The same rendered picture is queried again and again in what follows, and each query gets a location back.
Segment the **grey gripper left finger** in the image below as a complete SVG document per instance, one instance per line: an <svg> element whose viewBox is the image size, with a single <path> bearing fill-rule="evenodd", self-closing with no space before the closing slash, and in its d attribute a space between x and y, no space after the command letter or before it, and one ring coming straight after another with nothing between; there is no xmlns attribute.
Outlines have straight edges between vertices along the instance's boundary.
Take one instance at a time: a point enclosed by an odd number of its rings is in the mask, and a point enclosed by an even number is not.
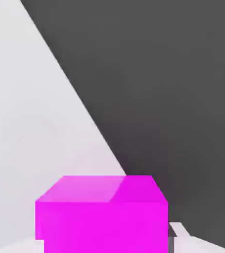
<svg viewBox="0 0 225 253"><path fill-rule="evenodd" d="M28 238L1 248L0 253L44 253L44 241Z"/></svg>

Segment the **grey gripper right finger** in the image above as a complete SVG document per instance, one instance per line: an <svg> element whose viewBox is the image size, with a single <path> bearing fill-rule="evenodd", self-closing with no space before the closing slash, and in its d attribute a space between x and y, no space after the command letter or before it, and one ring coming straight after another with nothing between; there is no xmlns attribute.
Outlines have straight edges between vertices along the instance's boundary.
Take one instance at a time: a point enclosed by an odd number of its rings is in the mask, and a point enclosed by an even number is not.
<svg viewBox="0 0 225 253"><path fill-rule="evenodd" d="M225 253L225 248L191 236L180 222L169 223L168 253Z"/></svg>

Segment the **small magenta cube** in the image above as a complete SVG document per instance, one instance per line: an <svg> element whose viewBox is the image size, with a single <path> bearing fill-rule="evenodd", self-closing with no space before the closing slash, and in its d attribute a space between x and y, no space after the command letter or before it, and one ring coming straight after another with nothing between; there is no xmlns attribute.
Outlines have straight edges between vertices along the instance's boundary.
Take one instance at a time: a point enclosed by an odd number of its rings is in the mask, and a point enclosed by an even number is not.
<svg viewBox="0 0 225 253"><path fill-rule="evenodd" d="M35 202L44 253L168 253L168 233L150 175L63 176Z"/></svg>

